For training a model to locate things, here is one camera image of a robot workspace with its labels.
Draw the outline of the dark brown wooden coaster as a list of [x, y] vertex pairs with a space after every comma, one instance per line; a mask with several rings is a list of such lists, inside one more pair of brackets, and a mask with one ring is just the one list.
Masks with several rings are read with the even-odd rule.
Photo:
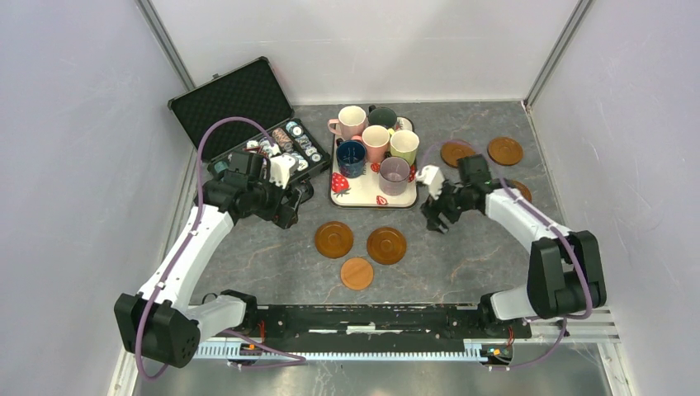
[[458, 161], [475, 155], [475, 150], [464, 140], [451, 140], [442, 145], [440, 155], [449, 167], [458, 168]]
[[508, 185], [515, 187], [528, 202], [532, 203], [532, 193], [527, 186], [515, 180], [508, 180]]
[[352, 230], [339, 221], [330, 221], [320, 225], [315, 233], [315, 247], [327, 258], [344, 257], [352, 249], [354, 235]]
[[404, 257], [406, 251], [405, 236], [397, 229], [381, 227], [367, 238], [367, 253], [379, 264], [394, 265]]
[[516, 165], [524, 156], [521, 144], [505, 136], [492, 139], [487, 146], [487, 152], [495, 163], [503, 166]]

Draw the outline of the purple glass mug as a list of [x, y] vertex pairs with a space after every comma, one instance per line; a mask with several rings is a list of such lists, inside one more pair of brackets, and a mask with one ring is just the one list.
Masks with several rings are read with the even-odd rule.
[[379, 187], [388, 196], [403, 194], [408, 186], [410, 165], [400, 157], [385, 158], [379, 168]]

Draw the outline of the black poker chip case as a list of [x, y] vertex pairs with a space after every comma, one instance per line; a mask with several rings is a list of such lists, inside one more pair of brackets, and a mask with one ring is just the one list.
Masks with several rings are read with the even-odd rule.
[[215, 122], [240, 116], [264, 128], [279, 148], [299, 161], [292, 181], [316, 177], [330, 166], [331, 156], [310, 133], [286, 97], [271, 62], [259, 57], [168, 102], [189, 139], [197, 147]]

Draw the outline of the strawberry pattern white tray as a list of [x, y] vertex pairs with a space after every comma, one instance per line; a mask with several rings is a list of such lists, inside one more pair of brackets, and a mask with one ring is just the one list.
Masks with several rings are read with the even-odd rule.
[[[361, 135], [355, 136], [353, 140], [363, 144]], [[365, 172], [362, 176], [348, 179], [341, 175], [336, 163], [336, 149], [338, 144], [343, 141], [343, 139], [336, 138], [332, 145], [332, 167], [329, 178], [329, 198], [332, 203], [342, 208], [379, 209], [408, 209], [416, 204], [418, 188], [414, 165], [410, 166], [409, 182], [406, 191], [399, 196], [388, 196], [379, 187], [379, 168], [381, 163], [369, 163], [366, 157]], [[392, 157], [390, 155], [390, 143], [385, 153], [385, 158], [389, 157]]]

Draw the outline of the light brown wooden coaster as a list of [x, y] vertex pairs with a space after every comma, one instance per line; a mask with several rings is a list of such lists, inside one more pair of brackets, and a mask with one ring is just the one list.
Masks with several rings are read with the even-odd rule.
[[365, 258], [350, 258], [341, 266], [340, 279], [351, 290], [364, 290], [374, 280], [374, 270]]

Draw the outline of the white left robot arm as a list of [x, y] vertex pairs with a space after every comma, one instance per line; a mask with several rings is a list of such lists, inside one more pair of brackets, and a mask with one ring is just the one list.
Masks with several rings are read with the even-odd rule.
[[242, 218], [255, 215], [282, 229], [296, 223], [306, 188], [291, 182], [297, 160], [235, 152], [219, 176], [197, 176], [195, 204], [187, 225], [156, 272], [133, 295], [121, 294], [114, 312], [121, 340], [139, 372], [152, 360], [163, 369], [182, 368], [200, 344], [228, 330], [253, 334], [259, 325], [256, 297], [225, 290], [190, 307], [196, 283], [224, 237]]

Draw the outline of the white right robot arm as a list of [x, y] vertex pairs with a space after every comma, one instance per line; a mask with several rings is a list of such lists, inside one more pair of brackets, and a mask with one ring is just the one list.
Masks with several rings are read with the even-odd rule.
[[484, 295], [476, 323], [497, 337], [515, 319], [586, 319], [607, 302], [603, 266], [596, 237], [572, 231], [530, 203], [512, 181], [493, 177], [482, 155], [458, 161], [460, 181], [426, 165], [416, 174], [428, 188], [421, 212], [431, 231], [446, 233], [467, 211], [478, 211], [506, 229], [529, 255], [527, 279], [510, 290]]

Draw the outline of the light green cup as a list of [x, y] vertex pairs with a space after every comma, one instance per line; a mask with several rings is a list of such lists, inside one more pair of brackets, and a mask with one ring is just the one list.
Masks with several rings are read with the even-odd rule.
[[390, 137], [390, 155], [404, 159], [410, 166], [414, 165], [420, 138], [411, 130], [395, 131]]

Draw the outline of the pink cup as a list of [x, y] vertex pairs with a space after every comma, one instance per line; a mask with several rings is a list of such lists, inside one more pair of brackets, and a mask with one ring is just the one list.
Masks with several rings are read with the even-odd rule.
[[364, 129], [361, 138], [366, 148], [367, 161], [380, 163], [389, 146], [390, 131], [381, 125], [371, 125]]

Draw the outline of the dark blue mug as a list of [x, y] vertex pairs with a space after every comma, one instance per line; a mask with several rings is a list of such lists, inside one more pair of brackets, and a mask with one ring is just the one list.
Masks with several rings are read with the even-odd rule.
[[336, 163], [342, 176], [350, 179], [364, 174], [367, 151], [365, 146], [356, 140], [346, 140], [338, 144]]

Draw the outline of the dark green mug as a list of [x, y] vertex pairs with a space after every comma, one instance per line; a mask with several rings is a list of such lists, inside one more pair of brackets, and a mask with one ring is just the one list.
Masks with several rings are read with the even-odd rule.
[[399, 124], [398, 116], [393, 110], [374, 105], [368, 107], [367, 122], [369, 125], [380, 125], [391, 130], [397, 130]]

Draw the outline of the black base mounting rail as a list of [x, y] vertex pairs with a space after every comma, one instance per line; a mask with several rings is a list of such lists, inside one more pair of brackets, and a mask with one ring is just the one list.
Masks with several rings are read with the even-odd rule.
[[473, 304], [269, 304], [236, 331], [285, 352], [458, 352], [465, 340], [529, 339], [529, 325], [489, 322]]

